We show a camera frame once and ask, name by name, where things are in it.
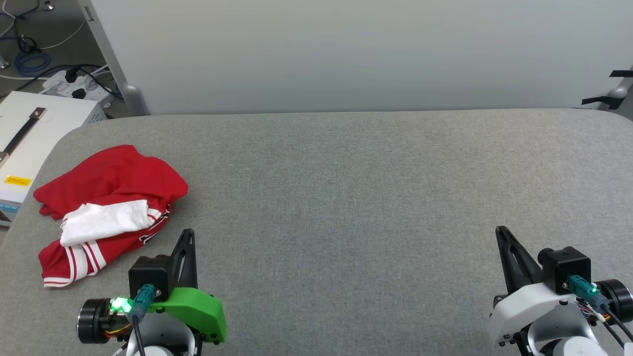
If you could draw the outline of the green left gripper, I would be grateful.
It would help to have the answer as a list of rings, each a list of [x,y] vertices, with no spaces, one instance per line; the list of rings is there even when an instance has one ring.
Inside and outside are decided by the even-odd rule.
[[[226,318],[222,303],[197,289],[196,236],[192,228],[184,228],[171,255],[174,281],[181,288],[175,288],[167,301],[157,302],[154,298],[151,304],[146,288],[140,290],[141,297],[87,300],[77,318],[77,336],[81,343],[129,342],[134,338],[134,315],[138,317],[143,342],[149,342],[151,326],[184,326],[201,342],[223,343]]]

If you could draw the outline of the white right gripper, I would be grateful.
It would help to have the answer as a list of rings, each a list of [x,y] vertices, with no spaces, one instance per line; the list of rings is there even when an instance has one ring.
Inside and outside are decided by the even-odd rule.
[[[497,226],[506,297],[489,317],[488,335],[501,347],[598,347],[592,327],[604,326],[622,347],[633,347],[633,293],[620,281],[570,279],[558,295],[542,282],[542,268],[506,226]]]

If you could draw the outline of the red and white basketball jersey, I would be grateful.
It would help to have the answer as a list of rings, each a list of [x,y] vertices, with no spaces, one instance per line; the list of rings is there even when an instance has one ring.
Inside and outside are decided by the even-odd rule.
[[[89,156],[34,191],[61,234],[38,255],[45,288],[65,288],[142,248],[188,193],[167,162],[119,145]]]

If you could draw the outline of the grey partition foot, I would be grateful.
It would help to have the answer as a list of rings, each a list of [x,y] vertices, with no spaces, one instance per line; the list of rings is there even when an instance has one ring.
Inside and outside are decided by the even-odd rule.
[[[149,111],[145,105],[144,97],[141,90],[129,83],[119,87],[125,104],[127,105],[132,116],[147,116]]]
[[[626,98],[633,94],[633,77],[622,78],[622,81],[608,92],[608,97]]]

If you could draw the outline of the white equipment box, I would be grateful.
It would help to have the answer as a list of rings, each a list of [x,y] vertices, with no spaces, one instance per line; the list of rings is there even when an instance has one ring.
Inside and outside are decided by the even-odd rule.
[[[0,168],[0,227],[12,225],[57,142],[76,128],[108,119],[94,101],[13,91],[0,102],[0,152],[38,107],[47,111]],[[28,187],[5,184],[7,176],[30,178],[32,182]]]

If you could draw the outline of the white power strip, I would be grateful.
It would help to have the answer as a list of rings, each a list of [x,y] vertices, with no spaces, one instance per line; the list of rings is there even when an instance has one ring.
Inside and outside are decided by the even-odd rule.
[[[101,87],[95,79],[88,75],[78,75],[74,83],[65,81],[66,70],[61,70],[52,75],[43,83],[43,93],[47,95],[55,95],[59,97],[72,98],[72,91],[77,89],[85,89],[87,92],[84,100],[97,102],[102,108],[107,109],[114,102],[114,95],[110,94]]]

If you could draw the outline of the white partition panel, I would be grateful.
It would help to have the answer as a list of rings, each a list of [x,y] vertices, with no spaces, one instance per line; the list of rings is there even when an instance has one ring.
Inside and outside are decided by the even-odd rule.
[[[78,0],[149,115],[577,107],[633,0]]]

